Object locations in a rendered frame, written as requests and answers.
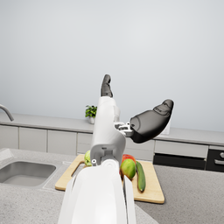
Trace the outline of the small potted green plant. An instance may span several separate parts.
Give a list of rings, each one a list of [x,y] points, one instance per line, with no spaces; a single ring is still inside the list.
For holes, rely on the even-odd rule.
[[[88,118],[91,124],[95,123],[96,111],[97,111],[96,106],[89,106],[89,105],[86,106],[85,117]]]

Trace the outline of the pale green cabbage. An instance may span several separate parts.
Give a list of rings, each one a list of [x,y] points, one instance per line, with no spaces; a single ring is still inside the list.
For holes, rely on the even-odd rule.
[[[84,156],[84,163],[86,166],[92,166],[91,159],[90,159],[90,150],[88,150]]]

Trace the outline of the red tomato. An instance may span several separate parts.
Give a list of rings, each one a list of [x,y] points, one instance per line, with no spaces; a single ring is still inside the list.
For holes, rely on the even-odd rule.
[[[129,154],[123,154],[123,155],[122,155],[122,162],[123,162],[124,160],[126,160],[126,159],[131,159],[131,160],[134,161],[134,163],[136,163],[136,159],[135,159],[133,156],[131,156],[131,155],[129,155]]]

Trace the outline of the green red mango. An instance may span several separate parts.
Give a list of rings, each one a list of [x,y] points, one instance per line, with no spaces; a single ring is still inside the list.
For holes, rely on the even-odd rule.
[[[136,175],[136,164],[135,162],[127,158],[125,159],[120,166],[121,177],[126,176],[128,179],[133,179]]]

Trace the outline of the pale cabinet run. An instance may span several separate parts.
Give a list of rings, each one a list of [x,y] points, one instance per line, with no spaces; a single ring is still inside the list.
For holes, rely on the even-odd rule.
[[[91,134],[0,125],[0,149],[12,148],[77,155],[88,151],[91,141]],[[127,138],[124,152],[135,158],[152,161],[157,154],[206,158],[207,151],[207,145],[159,140],[133,143],[130,138]]]

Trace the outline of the green cucumber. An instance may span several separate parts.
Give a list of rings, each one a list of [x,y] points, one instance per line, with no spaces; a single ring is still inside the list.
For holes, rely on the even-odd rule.
[[[137,187],[138,190],[142,193],[146,187],[146,180],[144,169],[138,161],[136,161],[136,172],[137,172]]]

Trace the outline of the wooden cutting board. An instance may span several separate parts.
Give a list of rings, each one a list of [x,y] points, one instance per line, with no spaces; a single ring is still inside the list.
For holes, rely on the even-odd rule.
[[[63,175],[55,184],[57,190],[65,191],[67,188],[68,182],[72,179],[77,168],[84,163],[84,155],[80,154],[76,159],[69,165]],[[165,196],[161,189],[161,186],[158,181],[157,174],[155,172],[154,166],[151,162],[140,160],[139,163],[143,167],[146,187],[143,192],[137,188],[137,176],[132,180],[134,200],[151,202],[157,204],[163,204],[165,202]]]

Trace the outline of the steel kitchen sink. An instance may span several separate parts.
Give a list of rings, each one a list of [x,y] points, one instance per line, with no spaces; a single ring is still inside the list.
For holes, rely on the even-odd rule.
[[[56,171],[54,164],[16,161],[0,169],[0,183],[14,186],[42,186]]]

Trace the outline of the grey curved faucet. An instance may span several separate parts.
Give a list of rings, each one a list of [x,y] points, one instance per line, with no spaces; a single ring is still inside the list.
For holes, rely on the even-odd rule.
[[[0,109],[6,113],[6,115],[9,117],[11,122],[14,121],[14,118],[13,118],[11,112],[4,105],[0,104]]]

